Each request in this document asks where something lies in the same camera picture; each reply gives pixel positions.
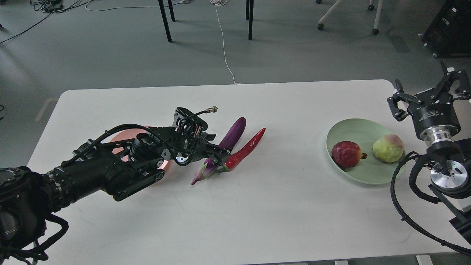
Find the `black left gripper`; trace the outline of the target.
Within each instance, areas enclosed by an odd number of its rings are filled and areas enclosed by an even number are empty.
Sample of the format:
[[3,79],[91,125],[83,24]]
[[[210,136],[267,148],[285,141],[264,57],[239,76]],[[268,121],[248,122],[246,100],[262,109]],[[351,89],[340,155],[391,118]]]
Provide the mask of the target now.
[[207,142],[202,132],[201,125],[162,127],[162,158],[174,160],[180,166],[206,159],[205,172],[216,170],[229,159],[233,148]]

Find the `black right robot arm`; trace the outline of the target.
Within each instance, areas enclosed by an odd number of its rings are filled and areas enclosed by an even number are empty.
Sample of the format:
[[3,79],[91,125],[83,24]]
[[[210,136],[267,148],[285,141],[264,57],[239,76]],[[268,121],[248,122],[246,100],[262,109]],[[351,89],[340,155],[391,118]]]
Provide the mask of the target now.
[[425,154],[416,154],[409,176],[411,190],[423,200],[446,205],[454,214],[451,225],[470,242],[470,211],[461,211],[449,201],[470,197],[470,147],[452,140],[461,131],[453,104],[470,99],[470,81],[464,70],[444,68],[443,73],[436,87],[416,95],[405,93],[395,80],[397,91],[387,103],[397,121],[411,116],[417,138],[429,143]]

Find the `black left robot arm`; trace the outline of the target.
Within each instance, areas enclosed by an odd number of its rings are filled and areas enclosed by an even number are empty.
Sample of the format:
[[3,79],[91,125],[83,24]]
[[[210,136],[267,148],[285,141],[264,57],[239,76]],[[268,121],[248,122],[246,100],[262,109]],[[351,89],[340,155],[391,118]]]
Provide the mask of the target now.
[[121,201],[160,181],[163,161],[180,166],[209,158],[217,166],[229,159],[241,134],[227,133],[218,145],[206,126],[119,125],[74,151],[74,157],[47,173],[30,168],[1,169],[1,261],[45,261],[45,250],[67,232],[54,215],[102,190]]

